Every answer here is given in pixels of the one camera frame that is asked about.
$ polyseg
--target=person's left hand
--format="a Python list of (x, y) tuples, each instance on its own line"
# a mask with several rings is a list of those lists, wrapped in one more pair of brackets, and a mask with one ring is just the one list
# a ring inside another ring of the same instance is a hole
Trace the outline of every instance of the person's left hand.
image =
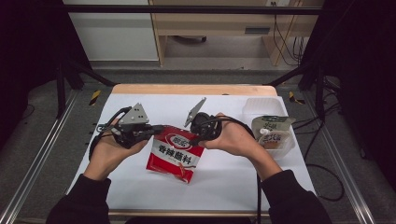
[(123, 160), (140, 152), (147, 143), (147, 140), (143, 140), (128, 149), (120, 146), (111, 133), (104, 133), (92, 153), (84, 175), (92, 180), (105, 180)]

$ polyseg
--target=wooden table edge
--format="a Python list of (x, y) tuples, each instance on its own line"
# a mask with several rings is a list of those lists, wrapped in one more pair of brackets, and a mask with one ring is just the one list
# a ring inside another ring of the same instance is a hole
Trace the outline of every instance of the wooden table edge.
[(201, 84), (118, 84), (112, 94), (205, 94), (277, 96), (276, 89), (263, 85), (201, 85)]
[[(126, 217), (255, 217), (257, 211), (186, 211), (186, 210), (134, 210), (110, 209), (110, 216)], [(268, 211), (262, 211), (262, 217), (269, 217)]]

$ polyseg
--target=black wire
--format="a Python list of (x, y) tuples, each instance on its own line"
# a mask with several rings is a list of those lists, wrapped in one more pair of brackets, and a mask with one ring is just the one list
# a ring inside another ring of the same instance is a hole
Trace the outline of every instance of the black wire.
[(303, 49), (304, 49), (304, 38), (301, 36), (300, 37), (300, 46), (299, 46), (299, 51), (298, 53), (295, 53), (295, 47), (296, 47), (296, 42), (298, 37), (294, 37), (294, 42), (293, 42), (293, 56), (297, 60), (297, 64), (300, 66), (301, 60), (303, 58)]
[[(339, 103), (336, 103), (336, 104), (330, 106), (329, 108), (327, 108), (325, 110), (325, 114), (326, 115), (331, 114), (333, 111), (335, 111), (335, 110), (337, 110), (339, 108), (339, 105), (340, 105)], [(312, 123), (313, 121), (315, 121), (317, 119), (319, 119), (319, 116), (316, 116), (316, 117), (314, 117), (312, 119), (304, 119), (304, 120), (296, 121), (293, 124), (297, 124), (297, 123), (301, 123), (301, 122), (305, 122), (305, 121), (307, 121), (307, 123), (304, 123), (304, 124), (302, 124), (302, 125), (300, 125), (298, 127), (295, 127), (295, 128), (293, 128), (293, 130), (297, 130), (297, 129), (303, 128), (303, 127), (307, 126), (308, 124)]]
[[(331, 92), (331, 93), (325, 95), (325, 96), (323, 97), (323, 99), (326, 99), (326, 98), (329, 97), (330, 95), (333, 95), (333, 92)], [(331, 105), (329, 108), (327, 108), (327, 109), (325, 110), (325, 115), (328, 116), (330, 113), (332, 113), (333, 111), (335, 111), (335, 110), (338, 109), (338, 108), (339, 108), (339, 103), (336, 103), (336, 104), (334, 104), (334, 105)], [(319, 118), (319, 116), (316, 116), (316, 117), (314, 117), (314, 118), (312, 118), (312, 119), (306, 119), (306, 120), (300, 120), (300, 121), (294, 122), (294, 123), (298, 123), (298, 122), (307, 121), (307, 123), (305, 123), (305, 124), (303, 124), (303, 125), (300, 125), (300, 126), (297, 127), (297, 128), (294, 128), (294, 130), (299, 129), (299, 128), (302, 128), (302, 127), (308, 125), (309, 123), (311, 123), (312, 121), (314, 121), (314, 120), (316, 120), (316, 119), (318, 119), (318, 118)], [(319, 126), (319, 128), (318, 128), (316, 131), (314, 131), (314, 132), (308, 132), (308, 133), (315, 133), (315, 135), (312, 137), (312, 139), (311, 139), (311, 141), (310, 141), (310, 143), (309, 143), (309, 145), (308, 145), (308, 147), (307, 147), (307, 149), (306, 149), (306, 152), (305, 152), (305, 154), (304, 154), (304, 161), (306, 161), (306, 159), (307, 159), (307, 157), (308, 157), (308, 154), (309, 154), (309, 151), (311, 150), (312, 145), (314, 144), (314, 142), (315, 142), (315, 140), (316, 140), (316, 138), (317, 138), (317, 136), (318, 136), (320, 130), (323, 128), (323, 126), (324, 126), (324, 121), (322, 121), (322, 122), (320, 123), (320, 126)], [(305, 163), (305, 165), (306, 165), (307, 167), (308, 167), (308, 166), (317, 167), (317, 168), (319, 168), (319, 169), (322, 169), (322, 170), (328, 172), (329, 174), (333, 175), (333, 176), (337, 179), (338, 183), (339, 183), (340, 186), (341, 186), (341, 193), (340, 193), (340, 195), (339, 195), (338, 197), (336, 197), (336, 198), (329, 198), (329, 197), (320, 195), (320, 194), (318, 193), (318, 196), (319, 196), (321, 199), (327, 200), (327, 201), (329, 201), (329, 202), (338, 202), (338, 201), (340, 201), (340, 200), (344, 197), (344, 195), (345, 195), (344, 184), (343, 184), (343, 182), (340, 180), (340, 178), (338, 177), (337, 174), (335, 174), (334, 172), (332, 172), (332, 171), (329, 170), (328, 168), (326, 168), (326, 167), (324, 167), (324, 166), (321, 166), (321, 165), (317, 165), (317, 164), (313, 164), (313, 163)]]
[[(246, 125), (246, 123), (238, 120), (238, 119), (234, 119), (228, 116), (217, 116), (217, 118), (214, 119), (209, 119), (206, 120), (202, 123), (200, 123), (200, 125), (203, 124), (207, 124), (207, 123), (212, 123), (212, 122), (218, 122), (218, 121), (230, 121), (233, 123), (237, 123), (239, 125), (241, 125), (242, 127), (245, 128), (245, 130), (254, 138), (254, 133), (253, 131), (251, 131), (251, 129)], [(257, 179), (257, 216), (256, 216), (256, 222), (257, 223), (261, 223), (262, 222), (262, 188), (261, 188), (261, 179), (259, 177), (259, 174), (256, 174), (256, 179)]]
[(304, 154), (304, 161), (306, 161), (306, 157), (308, 157), (308, 153), (309, 153), (309, 151), (311, 150), (311, 147), (312, 147), (312, 145), (314, 144), (315, 139), (317, 138), (317, 136), (318, 136), (318, 134), (319, 134), (319, 132), (320, 132), (320, 129), (323, 128), (323, 126), (324, 126), (324, 122), (322, 121), (322, 122), (320, 123), (320, 126), (319, 126), (318, 130), (315, 132), (315, 135), (312, 137), (311, 142), (310, 142), (309, 145), (308, 145), (308, 148), (306, 149), (306, 152), (305, 152), (305, 154)]
[(286, 46), (286, 42), (285, 42), (285, 40), (283, 39), (282, 34), (280, 33), (279, 29), (277, 29), (276, 14), (274, 15), (274, 29), (275, 29), (275, 30), (274, 30), (274, 34), (273, 34), (274, 43), (275, 43), (275, 46), (276, 46), (277, 50), (279, 50), (280, 56), (282, 57), (283, 61), (284, 61), (285, 64), (287, 64), (287, 65), (293, 65), (293, 66), (298, 65), (298, 64), (291, 64), (291, 63), (288, 63), (288, 62), (286, 61), (285, 57), (283, 56), (282, 51), (280, 50), (279, 46), (278, 46), (277, 43), (276, 43), (275, 31), (277, 30), (277, 31), (279, 32), (280, 37), (282, 38), (283, 42), (285, 43), (285, 46)]
[(340, 180), (340, 178), (338, 177), (337, 174), (335, 174), (333, 171), (331, 171), (331, 170), (329, 170), (328, 168), (326, 168), (326, 167), (324, 167), (324, 166), (321, 166), (321, 165), (317, 165), (317, 164), (313, 164), (313, 163), (306, 163), (305, 165), (306, 165), (306, 166), (311, 166), (311, 167), (317, 167), (317, 168), (319, 168), (319, 169), (322, 169), (322, 170), (324, 170), (324, 171), (330, 173), (331, 175), (333, 175), (333, 176), (337, 179), (338, 183), (339, 183), (340, 186), (341, 186), (341, 193), (340, 193), (340, 195), (339, 195), (338, 197), (336, 197), (336, 198), (329, 198), (329, 197), (325, 197), (325, 196), (323, 196), (323, 195), (318, 194), (318, 196), (319, 196), (320, 198), (322, 198), (322, 199), (324, 199), (324, 200), (327, 200), (327, 201), (330, 201), (330, 202), (338, 202), (338, 201), (340, 201), (340, 200), (344, 197), (346, 190), (345, 190), (345, 188), (344, 188), (343, 182)]
[(118, 115), (120, 115), (121, 113), (125, 113), (125, 114), (128, 113), (131, 110), (131, 108), (132, 108), (131, 106), (121, 108), (119, 111), (117, 111), (116, 114), (113, 115), (113, 117), (111, 117), (111, 119), (105, 125), (103, 125), (104, 128), (102, 130), (98, 130), (98, 128), (100, 127), (98, 125), (96, 127), (96, 131), (99, 132), (100, 136), (102, 136), (101, 133), (108, 131), (107, 128), (110, 127), (111, 123), (113, 122), (114, 119), (117, 118)]

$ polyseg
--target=white table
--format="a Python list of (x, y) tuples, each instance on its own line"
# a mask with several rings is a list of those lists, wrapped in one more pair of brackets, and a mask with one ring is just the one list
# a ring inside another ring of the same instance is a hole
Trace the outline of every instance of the white table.
[[(283, 101), (272, 87), (214, 86), (214, 85), (119, 85), (107, 99), (98, 123), (106, 123), (122, 107), (141, 103), (149, 124), (167, 124), (184, 128), (188, 111), (203, 97), (206, 102), (200, 111), (209, 115), (222, 112), (246, 122), (242, 108), (248, 98), (275, 99), (281, 107), (268, 106), (265, 114), (287, 115)], [(314, 191), (306, 170), (302, 153), (295, 141), (294, 148), (281, 160), (283, 169), (291, 169), (298, 182)], [(123, 216), (239, 216), (254, 217), (257, 210), (256, 172), (251, 163), (220, 150), (205, 150), (190, 184), (172, 175), (146, 170), (152, 138), (142, 151), (125, 160), (110, 175), (112, 184), (107, 196), (110, 215)], [(88, 164), (88, 148), (75, 180)], [(267, 214), (269, 204), (262, 195), (262, 213)]]

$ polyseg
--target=white wall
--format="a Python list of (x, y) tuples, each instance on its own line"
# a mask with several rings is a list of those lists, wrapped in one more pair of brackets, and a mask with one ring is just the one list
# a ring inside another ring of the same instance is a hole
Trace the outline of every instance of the white wall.
[[(147, 0), (64, 0), (65, 4), (147, 5)], [(149, 14), (70, 13), (90, 61), (158, 61)]]

